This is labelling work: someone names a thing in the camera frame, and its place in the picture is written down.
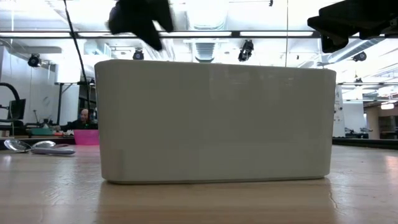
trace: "desk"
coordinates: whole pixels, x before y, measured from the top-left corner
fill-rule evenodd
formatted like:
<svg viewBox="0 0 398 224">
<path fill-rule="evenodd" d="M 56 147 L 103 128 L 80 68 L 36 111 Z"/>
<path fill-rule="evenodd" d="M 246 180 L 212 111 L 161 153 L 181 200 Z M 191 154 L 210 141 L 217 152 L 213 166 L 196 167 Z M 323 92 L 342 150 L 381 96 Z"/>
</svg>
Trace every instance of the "desk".
<svg viewBox="0 0 398 224">
<path fill-rule="evenodd" d="M 397 223 L 398 151 L 334 146 L 325 179 L 112 185 L 97 147 L 0 152 L 0 223 Z"/>
</svg>

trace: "man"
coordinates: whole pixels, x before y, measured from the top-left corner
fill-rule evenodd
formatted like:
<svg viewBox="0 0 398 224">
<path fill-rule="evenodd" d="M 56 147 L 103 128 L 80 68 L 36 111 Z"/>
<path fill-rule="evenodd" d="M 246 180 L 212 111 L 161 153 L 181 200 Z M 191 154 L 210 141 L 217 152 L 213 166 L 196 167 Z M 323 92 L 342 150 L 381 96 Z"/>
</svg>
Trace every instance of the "man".
<svg viewBox="0 0 398 224">
<path fill-rule="evenodd" d="M 68 131 L 68 130 L 76 130 L 76 129 L 87 129 L 90 124 L 88 119 L 88 109 L 83 109 L 80 112 L 80 119 L 77 119 L 73 122 L 68 122 L 67 125 L 63 126 L 55 126 L 55 130 L 57 131 Z"/>
</svg>

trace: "pink box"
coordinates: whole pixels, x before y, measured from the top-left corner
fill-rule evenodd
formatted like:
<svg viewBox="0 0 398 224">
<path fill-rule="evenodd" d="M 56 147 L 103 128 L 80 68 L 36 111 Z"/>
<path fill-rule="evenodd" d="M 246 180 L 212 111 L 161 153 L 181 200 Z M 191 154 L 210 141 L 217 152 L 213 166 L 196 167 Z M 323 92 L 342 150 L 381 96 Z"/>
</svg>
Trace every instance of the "pink box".
<svg viewBox="0 0 398 224">
<path fill-rule="evenodd" d="M 73 130 L 76 145 L 96 146 L 100 144 L 98 130 Z"/>
</svg>

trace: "wooden tabletop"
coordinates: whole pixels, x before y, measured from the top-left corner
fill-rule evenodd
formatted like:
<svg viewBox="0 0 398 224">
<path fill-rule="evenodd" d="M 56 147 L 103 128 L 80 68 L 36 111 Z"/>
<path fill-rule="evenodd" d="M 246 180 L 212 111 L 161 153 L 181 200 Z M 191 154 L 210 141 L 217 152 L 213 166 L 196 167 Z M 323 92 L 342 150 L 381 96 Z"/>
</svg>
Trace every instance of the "wooden tabletop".
<svg viewBox="0 0 398 224">
<path fill-rule="evenodd" d="M 97 147 L 76 150 L 0 152 L 0 223 L 398 223 L 398 151 L 334 146 L 319 180 L 113 185 Z"/>
</svg>

